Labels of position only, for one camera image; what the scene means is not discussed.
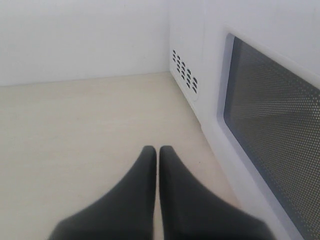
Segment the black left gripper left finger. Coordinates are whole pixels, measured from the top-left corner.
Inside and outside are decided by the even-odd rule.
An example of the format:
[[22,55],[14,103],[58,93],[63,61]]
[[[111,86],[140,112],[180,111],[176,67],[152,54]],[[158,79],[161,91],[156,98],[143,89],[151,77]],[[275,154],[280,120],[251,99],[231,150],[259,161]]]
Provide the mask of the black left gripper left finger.
[[147,145],[127,174],[107,194],[60,221],[49,239],[153,239],[156,181],[157,153],[153,146]]

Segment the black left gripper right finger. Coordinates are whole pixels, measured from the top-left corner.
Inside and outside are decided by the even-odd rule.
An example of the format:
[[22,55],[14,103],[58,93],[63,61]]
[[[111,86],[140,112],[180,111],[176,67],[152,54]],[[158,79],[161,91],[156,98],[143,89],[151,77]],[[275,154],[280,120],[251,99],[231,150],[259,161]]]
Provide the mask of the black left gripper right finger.
[[169,145],[159,150],[159,198],[166,240],[275,239],[263,221],[208,190]]

